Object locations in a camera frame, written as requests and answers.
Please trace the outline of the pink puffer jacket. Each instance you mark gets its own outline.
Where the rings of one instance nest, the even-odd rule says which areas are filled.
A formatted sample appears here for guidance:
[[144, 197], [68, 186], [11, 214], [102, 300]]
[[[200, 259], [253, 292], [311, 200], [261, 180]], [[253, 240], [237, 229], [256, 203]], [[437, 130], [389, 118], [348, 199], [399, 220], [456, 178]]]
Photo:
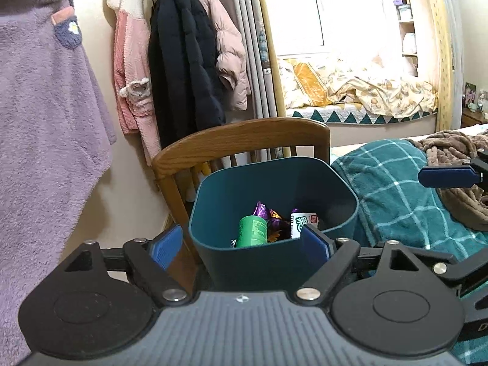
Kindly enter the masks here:
[[227, 109], [245, 111], [251, 94], [246, 73], [246, 48], [227, 9], [220, 0], [199, 0], [215, 30], [217, 46], [216, 69], [228, 91]]

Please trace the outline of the pink fleece jacket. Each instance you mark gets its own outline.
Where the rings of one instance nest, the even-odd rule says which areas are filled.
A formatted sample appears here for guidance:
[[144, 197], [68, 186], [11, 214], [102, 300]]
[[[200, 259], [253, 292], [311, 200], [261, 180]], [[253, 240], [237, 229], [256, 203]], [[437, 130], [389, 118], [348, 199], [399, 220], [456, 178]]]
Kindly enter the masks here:
[[116, 16], [113, 82], [124, 135], [139, 134], [146, 163], [161, 151], [148, 62], [150, 28], [143, 0], [107, 0]]

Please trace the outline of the grey folded screen panels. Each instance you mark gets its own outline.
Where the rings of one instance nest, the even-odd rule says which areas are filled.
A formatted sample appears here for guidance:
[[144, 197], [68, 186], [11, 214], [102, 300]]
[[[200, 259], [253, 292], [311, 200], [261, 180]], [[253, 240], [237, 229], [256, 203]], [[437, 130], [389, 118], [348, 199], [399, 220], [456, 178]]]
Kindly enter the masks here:
[[264, 8], [260, 0], [233, 0], [246, 49], [246, 73], [255, 118], [277, 117]]

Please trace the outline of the black hanging coat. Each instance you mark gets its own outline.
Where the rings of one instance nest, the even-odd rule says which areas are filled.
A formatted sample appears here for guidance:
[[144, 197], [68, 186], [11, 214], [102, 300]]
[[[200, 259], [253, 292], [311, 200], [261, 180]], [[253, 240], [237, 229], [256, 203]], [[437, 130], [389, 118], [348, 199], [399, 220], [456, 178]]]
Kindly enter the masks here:
[[215, 30], [199, 0], [156, 0], [148, 59], [162, 148], [226, 123]]

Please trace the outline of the teal plastic trash bin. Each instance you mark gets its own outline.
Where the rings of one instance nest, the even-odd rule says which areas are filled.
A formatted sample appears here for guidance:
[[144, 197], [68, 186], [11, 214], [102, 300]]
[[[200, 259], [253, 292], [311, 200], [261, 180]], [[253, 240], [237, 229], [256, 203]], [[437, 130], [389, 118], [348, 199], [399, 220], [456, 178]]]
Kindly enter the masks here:
[[206, 177], [188, 230], [217, 291], [292, 292], [325, 261], [321, 246], [292, 232], [293, 214], [335, 239], [353, 237], [358, 207], [327, 163], [289, 157]]

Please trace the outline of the white biscuit box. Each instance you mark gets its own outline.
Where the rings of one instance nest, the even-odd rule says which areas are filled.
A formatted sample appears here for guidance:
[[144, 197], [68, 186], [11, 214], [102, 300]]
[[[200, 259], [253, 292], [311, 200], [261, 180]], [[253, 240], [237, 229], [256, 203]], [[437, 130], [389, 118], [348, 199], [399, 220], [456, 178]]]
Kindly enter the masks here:
[[301, 236], [302, 229], [307, 225], [318, 227], [319, 219], [316, 213], [294, 210], [290, 215], [290, 238]]

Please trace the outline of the brown knitted blanket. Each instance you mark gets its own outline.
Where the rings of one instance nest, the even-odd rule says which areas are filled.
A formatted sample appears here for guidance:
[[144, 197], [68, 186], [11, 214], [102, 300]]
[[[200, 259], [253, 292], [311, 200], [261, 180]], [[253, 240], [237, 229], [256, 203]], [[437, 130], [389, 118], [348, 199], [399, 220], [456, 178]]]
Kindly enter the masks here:
[[410, 143], [427, 157], [419, 182], [436, 189], [454, 219], [475, 231], [486, 231], [487, 132], [441, 131]]

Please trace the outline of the wooden bookshelf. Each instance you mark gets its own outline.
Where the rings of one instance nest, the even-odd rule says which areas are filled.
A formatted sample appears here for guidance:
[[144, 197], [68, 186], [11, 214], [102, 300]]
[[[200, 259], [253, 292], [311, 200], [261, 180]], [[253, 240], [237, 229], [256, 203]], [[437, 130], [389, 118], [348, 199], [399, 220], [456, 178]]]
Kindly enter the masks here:
[[404, 70], [418, 76], [418, 50], [414, 24], [414, 14], [410, 0], [392, 0], [395, 6], [400, 32], [400, 53]]

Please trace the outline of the wooden chair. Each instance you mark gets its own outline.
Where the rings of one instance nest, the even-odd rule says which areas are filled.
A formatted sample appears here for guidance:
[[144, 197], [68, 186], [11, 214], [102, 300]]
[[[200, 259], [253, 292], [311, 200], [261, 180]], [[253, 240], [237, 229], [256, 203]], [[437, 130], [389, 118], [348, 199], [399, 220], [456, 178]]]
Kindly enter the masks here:
[[199, 186], [199, 173], [208, 174], [223, 168], [222, 159], [237, 165], [236, 156], [248, 154], [251, 162], [257, 153], [268, 149], [276, 158], [277, 148], [289, 148], [292, 155], [298, 146], [311, 146], [314, 156], [330, 161], [330, 130], [326, 124], [299, 117], [274, 117], [240, 121], [213, 127], [188, 135], [167, 146], [153, 158], [151, 168], [174, 223], [183, 228], [183, 249], [176, 259], [185, 267], [196, 267], [201, 259], [189, 237], [189, 215], [175, 175], [190, 172], [191, 181]]

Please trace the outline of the green cylindrical can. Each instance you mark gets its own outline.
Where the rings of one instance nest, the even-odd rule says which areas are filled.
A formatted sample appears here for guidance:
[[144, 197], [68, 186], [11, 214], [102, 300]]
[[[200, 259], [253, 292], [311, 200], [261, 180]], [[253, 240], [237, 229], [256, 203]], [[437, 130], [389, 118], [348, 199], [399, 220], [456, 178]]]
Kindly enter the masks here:
[[239, 222], [236, 248], [262, 246], [267, 243], [267, 221], [258, 216], [246, 216]]

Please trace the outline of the floral yellow duvet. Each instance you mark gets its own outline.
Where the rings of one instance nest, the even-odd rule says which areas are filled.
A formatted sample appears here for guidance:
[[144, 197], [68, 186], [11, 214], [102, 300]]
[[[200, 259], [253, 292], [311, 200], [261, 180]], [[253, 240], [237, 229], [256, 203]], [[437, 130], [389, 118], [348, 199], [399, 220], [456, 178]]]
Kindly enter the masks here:
[[278, 63], [288, 109], [352, 103], [367, 113], [393, 118], [438, 110], [432, 84], [385, 68], [380, 58], [354, 63], [315, 55], [280, 58]]

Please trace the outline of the white window frame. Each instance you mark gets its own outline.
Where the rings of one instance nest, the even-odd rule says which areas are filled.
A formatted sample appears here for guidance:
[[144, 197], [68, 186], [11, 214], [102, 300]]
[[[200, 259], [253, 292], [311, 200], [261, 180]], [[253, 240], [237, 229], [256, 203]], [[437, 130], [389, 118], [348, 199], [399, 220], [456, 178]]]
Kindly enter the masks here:
[[399, 37], [387, 0], [266, 0], [278, 55], [352, 60], [396, 58]]

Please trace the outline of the purple snack wrapper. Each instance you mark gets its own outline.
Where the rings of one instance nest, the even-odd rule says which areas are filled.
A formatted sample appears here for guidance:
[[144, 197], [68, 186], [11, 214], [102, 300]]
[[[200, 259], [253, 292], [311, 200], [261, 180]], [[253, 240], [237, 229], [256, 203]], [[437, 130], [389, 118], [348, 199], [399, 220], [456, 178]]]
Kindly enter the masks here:
[[273, 209], [268, 208], [264, 203], [257, 203], [253, 215], [266, 221], [268, 243], [290, 238], [290, 222]]

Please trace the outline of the purple fleece robe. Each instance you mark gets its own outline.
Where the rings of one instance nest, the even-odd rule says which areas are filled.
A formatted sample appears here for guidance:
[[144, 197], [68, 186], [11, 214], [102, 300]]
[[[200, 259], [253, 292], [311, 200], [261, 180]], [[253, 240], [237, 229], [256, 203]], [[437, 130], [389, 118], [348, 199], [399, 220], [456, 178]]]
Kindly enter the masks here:
[[24, 298], [109, 169], [113, 124], [73, 0], [1, 0], [1, 362], [27, 354]]

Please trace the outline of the teal plaid blanket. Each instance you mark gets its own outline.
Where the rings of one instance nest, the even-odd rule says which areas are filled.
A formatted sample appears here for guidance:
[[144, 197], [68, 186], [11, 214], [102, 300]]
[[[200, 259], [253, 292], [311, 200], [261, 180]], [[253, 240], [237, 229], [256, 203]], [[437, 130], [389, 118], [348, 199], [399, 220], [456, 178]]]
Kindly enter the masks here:
[[374, 141], [334, 151], [332, 167], [359, 199], [360, 240], [399, 240], [462, 261], [487, 247], [487, 234], [454, 220], [436, 190], [418, 182], [425, 153], [407, 140]]

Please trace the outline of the teal triangle pattern bedsheet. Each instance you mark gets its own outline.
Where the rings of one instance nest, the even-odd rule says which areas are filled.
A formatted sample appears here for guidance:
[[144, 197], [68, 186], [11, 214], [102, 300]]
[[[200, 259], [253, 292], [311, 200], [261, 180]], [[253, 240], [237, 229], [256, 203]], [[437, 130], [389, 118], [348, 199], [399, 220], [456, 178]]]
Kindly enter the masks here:
[[354, 103], [331, 105], [326, 107], [301, 107], [286, 110], [288, 117], [298, 117], [338, 125], [388, 125], [415, 121], [431, 116], [431, 113], [420, 110], [411, 116], [395, 118], [386, 115], [369, 113], [364, 107], [358, 108]]

